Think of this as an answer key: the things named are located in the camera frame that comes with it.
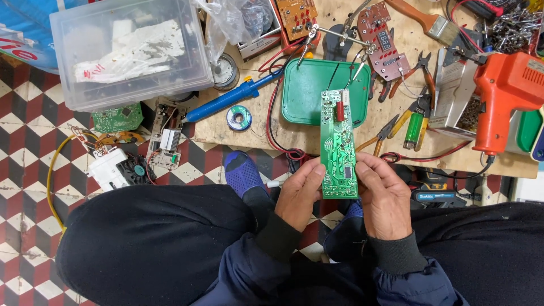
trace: black pants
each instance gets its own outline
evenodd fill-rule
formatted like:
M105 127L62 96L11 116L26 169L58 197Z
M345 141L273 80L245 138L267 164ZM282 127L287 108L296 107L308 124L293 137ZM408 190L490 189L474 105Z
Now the black pants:
M143 185L87 201L66 226L57 267L68 287L101 306L180 306L210 286L224 249L255 220L226 185ZM413 211L412 226L421 253L439 261L471 305L544 304L543 206ZM294 263L292 283L323 266ZM341 276L355 266L326 269Z

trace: circuit board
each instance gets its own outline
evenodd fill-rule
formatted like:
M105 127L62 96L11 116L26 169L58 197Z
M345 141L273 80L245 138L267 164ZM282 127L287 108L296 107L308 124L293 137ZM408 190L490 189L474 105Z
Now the circuit board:
M167 100L166 98L159 97L157 100L157 108L155 120L153 121L153 129L151 131L151 140L149 147L147 148L146 158L149 159L151 154L155 151L149 162L151 166L158 166L166 168L168 170L175 170L179 167L181 153L177 150L177 145L180 140L181 134L181 119L187 115L187 108L179 106ZM175 133L173 136L173 150L161 149L161 141L163 140L163 132Z
M140 102L92 113L95 130L100 133L136 130L143 119Z
M312 27L313 19L317 17L313 0L277 0L276 3L289 40L308 36L308 27Z
M370 56L370 62L374 70L384 80L392 81L401 77L399 68L403 73L410 72L410 63L406 54L399 53L393 42L393 34L389 31L387 21L391 20L385 2L380 2L367 7L359 14L357 30L362 41L376 44L377 51Z
M355 147L348 90L321 93L323 199L357 199Z

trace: person's left hand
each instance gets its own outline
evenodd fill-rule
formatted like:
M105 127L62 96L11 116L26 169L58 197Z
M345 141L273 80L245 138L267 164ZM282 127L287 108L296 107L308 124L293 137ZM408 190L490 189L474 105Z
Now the person's left hand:
M290 178L283 183L280 198L276 204L276 215L287 224L302 232L312 216L313 203L320 200L318 191L325 177L325 166L320 158L305 162Z

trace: jacket sleeve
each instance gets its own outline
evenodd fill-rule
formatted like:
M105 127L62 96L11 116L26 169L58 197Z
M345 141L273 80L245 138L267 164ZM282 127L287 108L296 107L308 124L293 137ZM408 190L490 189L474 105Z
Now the jacket sleeve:
M225 250L219 277L191 306L274 304L300 239L300 232L271 213L257 236L246 233Z
M438 261L421 255L415 233L401 240L369 242L378 259L373 277L380 305L468 306Z

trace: green plastic lid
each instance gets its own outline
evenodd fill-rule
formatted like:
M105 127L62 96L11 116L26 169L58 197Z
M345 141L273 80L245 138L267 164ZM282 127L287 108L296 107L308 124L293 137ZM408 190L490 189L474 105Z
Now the green plastic lid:
M523 152L531 152L536 137L542 126L542 116L539 111L523 112L520 128L517 132L517 145Z
M298 59L291 60L285 68L283 99L281 113L285 120L291 123L319 126L321 124L321 92L327 89L331 76L338 62L321 59L304 59L300 67L296 67ZM354 64L351 72L351 62L340 62L329 90L342 89L359 68ZM349 86L351 119L359 121L354 127L360 126L367 117L368 88L370 85L370 67L365 65L357 79Z

